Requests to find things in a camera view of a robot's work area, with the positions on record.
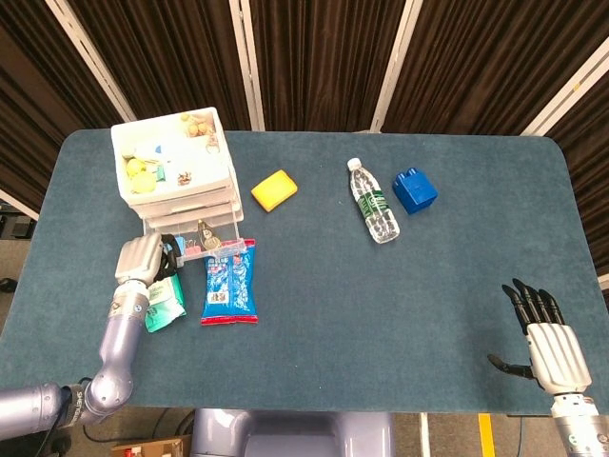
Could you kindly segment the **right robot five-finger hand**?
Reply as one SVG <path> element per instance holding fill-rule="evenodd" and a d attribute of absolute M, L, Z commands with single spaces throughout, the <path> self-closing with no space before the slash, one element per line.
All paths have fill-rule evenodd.
<path fill-rule="evenodd" d="M 505 374 L 536 381 L 550 395 L 582 394 L 592 385 L 591 374 L 578 337 L 565 323 L 554 296 L 517 278 L 501 289 L 521 326 L 530 364 L 509 364 L 489 354 L 490 364 Z"/>

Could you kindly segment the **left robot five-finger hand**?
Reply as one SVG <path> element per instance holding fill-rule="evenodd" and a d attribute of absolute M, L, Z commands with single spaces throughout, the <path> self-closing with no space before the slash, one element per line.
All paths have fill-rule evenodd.
<path fill-rule="evenodd" d="M 182 255 L 172 234 L 152 232 L 126 242 L 121 248 L 115 279 L 119 286 L 138 281 L 146 287 L 177 273 Z"/>

